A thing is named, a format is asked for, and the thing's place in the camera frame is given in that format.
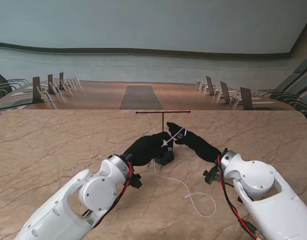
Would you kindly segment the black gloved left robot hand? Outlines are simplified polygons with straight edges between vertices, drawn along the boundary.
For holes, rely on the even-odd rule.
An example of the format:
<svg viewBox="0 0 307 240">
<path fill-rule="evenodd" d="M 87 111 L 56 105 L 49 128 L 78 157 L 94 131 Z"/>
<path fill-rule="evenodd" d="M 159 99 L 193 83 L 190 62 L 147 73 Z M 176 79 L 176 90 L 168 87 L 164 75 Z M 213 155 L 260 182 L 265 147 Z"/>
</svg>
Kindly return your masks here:
<svg viewBox="0 0 307 240">
<path fill-rule="evenodd" d="M 133 166 L 141 167 L 153 158 L 173 148 L 174 140 L 168 132 L 162 131 L 153 135 L 145 135 L 137 139 L 124 153 Z"/>
</svg>

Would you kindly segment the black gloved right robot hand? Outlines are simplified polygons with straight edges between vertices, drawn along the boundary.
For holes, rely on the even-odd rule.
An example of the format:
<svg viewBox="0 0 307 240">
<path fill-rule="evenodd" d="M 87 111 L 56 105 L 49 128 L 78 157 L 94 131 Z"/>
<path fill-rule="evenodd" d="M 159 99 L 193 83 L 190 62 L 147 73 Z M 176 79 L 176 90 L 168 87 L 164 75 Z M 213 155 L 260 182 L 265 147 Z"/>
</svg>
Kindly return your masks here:
<svg viewBox="0 0 307 240">
<path fill-rule="evenodd" d="M 180 127 L 173 122 L 167 122 L 168 130 L 174 136 L 175 144 L 186 145 L 193 150 L 201 159 L 209 163 L 215 163 L 222 153 L 216 147 L 209 144 L 202 137 Z"/>
</svg>

